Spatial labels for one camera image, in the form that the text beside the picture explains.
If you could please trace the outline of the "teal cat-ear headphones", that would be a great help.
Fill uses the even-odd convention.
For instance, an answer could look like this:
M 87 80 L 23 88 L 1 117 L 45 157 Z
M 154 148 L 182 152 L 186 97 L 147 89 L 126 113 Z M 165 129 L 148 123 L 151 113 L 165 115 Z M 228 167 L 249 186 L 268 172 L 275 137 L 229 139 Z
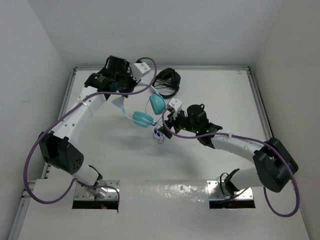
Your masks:
M 153 86 L 136 95 L 116 97 L 111 102 L 129 121 L 143 128 L 155 126 L 166 107 L 164 98 Z

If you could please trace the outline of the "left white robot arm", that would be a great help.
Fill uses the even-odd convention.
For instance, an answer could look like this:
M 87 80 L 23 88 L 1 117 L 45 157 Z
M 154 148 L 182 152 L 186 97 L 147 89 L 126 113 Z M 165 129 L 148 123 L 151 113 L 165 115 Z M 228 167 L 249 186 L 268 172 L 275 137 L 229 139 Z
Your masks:
M 76 148 L 78 138 L 94 115 L 110 97 L 110 92 L 131 93 L 141 79 L 128 61 L 110 56 L 107 64 L 92 73 L 67 116 L 40 140 L 39 147 L 46 163 L 63 170 L 85 185 L 93 186 L 99 173 L 85 163 Z

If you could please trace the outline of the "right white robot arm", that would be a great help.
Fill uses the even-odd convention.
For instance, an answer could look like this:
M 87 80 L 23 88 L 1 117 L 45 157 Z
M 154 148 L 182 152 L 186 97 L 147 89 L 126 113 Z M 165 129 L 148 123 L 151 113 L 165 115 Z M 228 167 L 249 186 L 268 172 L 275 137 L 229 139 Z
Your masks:
M 279 139 L 272 137 L 260 141 L 224 132 L 222 126 L 209 121 L 203 104 L 193 104 L 183 111 L 172 103 L 166 106 L 165 111 L 169 115 L 162 116 L 160 130 L 169 139 L 172 136 L 183 138 L 179 132 L 187 131 L 203 146 L 232 153 L 254 165 L 255 176 L 238 168 L 227 174 L 223 188 L 230 195 L 247 187 L 264 187 L 279 193 L 299 169 Z

